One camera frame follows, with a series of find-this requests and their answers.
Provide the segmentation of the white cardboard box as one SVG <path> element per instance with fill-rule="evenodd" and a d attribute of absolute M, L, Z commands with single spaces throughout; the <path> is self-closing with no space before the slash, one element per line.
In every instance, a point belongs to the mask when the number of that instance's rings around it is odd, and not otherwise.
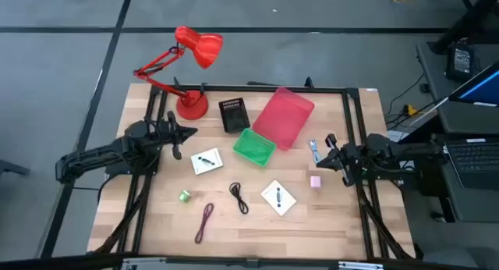
<path fill-rule="evenodd" d="M 297 200 L 277 181 L 270 183 L 260 196 L 280 215 L 283 216 Z"/>

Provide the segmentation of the black laptop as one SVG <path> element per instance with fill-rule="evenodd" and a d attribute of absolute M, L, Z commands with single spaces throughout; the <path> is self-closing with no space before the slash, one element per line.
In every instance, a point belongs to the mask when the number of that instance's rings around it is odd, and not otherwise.
<path fill-rule="evenodd" d="M 451 140 L 445 147 L 463 187 L 499 191 L 499 137 Z"/>

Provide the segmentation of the black stand pole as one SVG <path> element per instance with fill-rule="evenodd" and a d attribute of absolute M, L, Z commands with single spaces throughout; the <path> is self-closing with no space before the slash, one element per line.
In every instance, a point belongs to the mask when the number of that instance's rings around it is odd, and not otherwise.
<path fill-rule="evenodd" d="M 436 54 L 443 54 L 454 42 L 475 34 L 497 1 L 477 0 L 438 41 L 429 43 L 430 50 Z"/>

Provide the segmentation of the red plastic bin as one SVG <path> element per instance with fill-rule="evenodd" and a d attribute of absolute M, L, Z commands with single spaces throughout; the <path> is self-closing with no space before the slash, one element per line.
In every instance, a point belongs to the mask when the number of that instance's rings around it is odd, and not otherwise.
<path fill-rule="evenodd" d="M 294 144 L 315 105 L 313 102 L 279 87 L 253 123 L 252 130 L 274 142 L 283 151 Z"/>

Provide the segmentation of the red desk lamp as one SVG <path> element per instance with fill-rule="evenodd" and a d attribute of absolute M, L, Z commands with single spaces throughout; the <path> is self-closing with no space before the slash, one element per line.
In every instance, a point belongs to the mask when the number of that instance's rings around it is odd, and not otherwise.
<path fill-rule="evenodd" d="M 176 45 L 170 47 L 165 53 L 145 66 L 135 69 L 133 75 L 138 79 L 159 87 L 168 93 L 177 95 L 177 113 L 184 119 L 195 120 L 203 117 L 208 110 L 208 100 L 204 94 L 203 87 L 198 91 L 181 91 L 177 79 L 175 86 L 168 86 L 153 78 L 153 75 L 162 71 L 176 60 L 184 56 L 186 50 L 193 53 L 197 65 L 207 69 L 214 64 L 223 46 L 223 37 L 220 34 L 200 34 L 190 27 L 181 26 L 175 29 Z"/>

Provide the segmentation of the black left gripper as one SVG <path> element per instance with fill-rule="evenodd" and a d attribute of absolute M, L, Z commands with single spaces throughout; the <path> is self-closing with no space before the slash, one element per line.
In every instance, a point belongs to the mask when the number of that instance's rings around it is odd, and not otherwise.
<path fill-rule="evenodd" d="M 194 135 L 198 129 L 188 126 L 179 126 L 173 111 L 167 112 L 167 119 L 157 119 L 156 131 L 162 140 L 167 140 L 167 144 L 172 145 L 172 154 L 176 160 L 182 159 L 179 145 Z"/>

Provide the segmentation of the black power adapter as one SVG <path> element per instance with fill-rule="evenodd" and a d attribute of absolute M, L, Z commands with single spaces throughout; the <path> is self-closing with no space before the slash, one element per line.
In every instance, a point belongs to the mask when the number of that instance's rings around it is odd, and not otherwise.
<path fill-rule="evenodd" d="M 445 76 L 449 80 L 464 83 L 472 78 L 475 55 L 473 48 L 466 43 L 455 42 L 448 48 Z"/>

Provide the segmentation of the black plastic bin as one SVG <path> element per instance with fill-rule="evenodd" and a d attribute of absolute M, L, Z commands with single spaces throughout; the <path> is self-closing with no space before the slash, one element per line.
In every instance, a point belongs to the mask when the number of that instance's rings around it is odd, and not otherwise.
<path fill-rule="evenodd" d="M 218 106 L 226 133 L 239 133 L 250 128 L 250 120 L 243 98 L 220 101 Z"/>

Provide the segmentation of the dark furniture leg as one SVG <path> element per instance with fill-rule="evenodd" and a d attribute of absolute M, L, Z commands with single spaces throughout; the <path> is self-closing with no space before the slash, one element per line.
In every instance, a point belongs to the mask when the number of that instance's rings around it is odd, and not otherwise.
<path fill-rule="evenodd" d="M 19 176 L 28 176 L 30 174 L 30 170 L 28 168 L 0 159 L 0 176 L 4 172 L 12 172 Z"/>

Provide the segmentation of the silver rail bracket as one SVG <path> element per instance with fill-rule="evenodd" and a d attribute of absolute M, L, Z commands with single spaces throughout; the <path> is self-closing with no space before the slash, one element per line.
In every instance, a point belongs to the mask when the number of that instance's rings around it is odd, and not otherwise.
<path fill-rule="evenodd" d="M 140 266 L 159 265 L 165 263 L 166 258 L 148 257 L 148 258 L 126 258 L 122 261 L 121 270 L 138 270 Z"/>
<path fill-rule="evenodd" d="M 340 261 L 338 263 L 338 270 L 384 270 L 384 266 L 358 261 Z"/>

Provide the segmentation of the black aluminium table frame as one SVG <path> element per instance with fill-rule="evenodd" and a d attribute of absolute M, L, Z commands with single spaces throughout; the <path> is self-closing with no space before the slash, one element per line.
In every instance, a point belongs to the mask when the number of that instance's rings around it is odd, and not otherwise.
<path fill-rule="evenodd" d="M 299 88 L 315 105 L 295 143 L 277 150 L 266 167 L 233 151 L 236 135 L 223 130 L 218 102 L 243 98 L 255 119 L 274 93 L 272 87 L 209 86 L 207 114 L 193 122 L 197 133 L 181 146 L 175 160 L 165 147 L 152 178 L 139 252 L 142 255 L 367 260 L 380 255 L 374 225 L 364 225 L 354 187 L 340 172 L 319 169 L 309 139 L 327 154 L 324 139 L 339 144 L 360 141 L 368 133 L 386 134 L 380 97 L 375 89 Z M 192 155 L 219 150 L 223 166 L 196 175 Z M 321 177 L 321 188 L 310 177 Z M 280 216 L 260 193 L 277 180 L 297 202 Z M 179 200 L 182 190 L 191 198 Z"/>

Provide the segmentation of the dark grey side desk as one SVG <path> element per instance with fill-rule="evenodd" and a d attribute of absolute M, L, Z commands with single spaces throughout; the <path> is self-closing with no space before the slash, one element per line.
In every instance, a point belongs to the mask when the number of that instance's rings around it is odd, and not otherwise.
<path fill-rule="evenodd" d="M 426 42 L 416 46 L 416 53 L 433 99 L 445 98 L 459 87 L 444 75 L 446 55 L 432 52 Z M 445 102 L 437 109 L 437 115 L 419 126 L 412 136 L 421 139 L 425 133 L 442 133 L 449 139 L 499 137 L 499 107 Z M 453 219 L 499 223 L 499 191 L 463 187 L 449 163 L 441 166 L 441 172 L 448 193 L 445 203 L 450 206 Z"/>

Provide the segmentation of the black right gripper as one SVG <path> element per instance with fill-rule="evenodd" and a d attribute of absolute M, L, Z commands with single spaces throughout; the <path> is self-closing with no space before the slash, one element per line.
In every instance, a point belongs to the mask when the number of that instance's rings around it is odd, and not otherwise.
<path fill-rule="evenodd" d="M 360 161 L 359 149 L 352 143 L 338 147 L 336 136 L 329 133 L 325 138 L 326 145 L 330 148 L 327 156 L 320 160 L 317 168 L 331 169 L 342 172 L 342 182 L 346 187 L 355 185 L 362 181 L 359 176 L 362 162 Z"/>

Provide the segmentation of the white card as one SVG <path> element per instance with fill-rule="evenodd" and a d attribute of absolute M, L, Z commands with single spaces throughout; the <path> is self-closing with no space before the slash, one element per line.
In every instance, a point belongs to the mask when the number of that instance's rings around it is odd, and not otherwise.
<path fill-rule="evenodd" d="M 219 169 L 223 166 L 219 150 L 216 147 L 192 155 L 190 160 L 193 165 L 193 170 L 197 176 L 205 172 Z"/>

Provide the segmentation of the tilted monitor screen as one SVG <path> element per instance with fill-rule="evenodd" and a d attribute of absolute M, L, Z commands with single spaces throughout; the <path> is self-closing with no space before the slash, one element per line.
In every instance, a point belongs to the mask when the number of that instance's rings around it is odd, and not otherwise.
<path fill-rule="evenodd" d="M 488 66 L 454 90 L 449 101 L 474 105 L 499 106 L 499 61 Z"/>

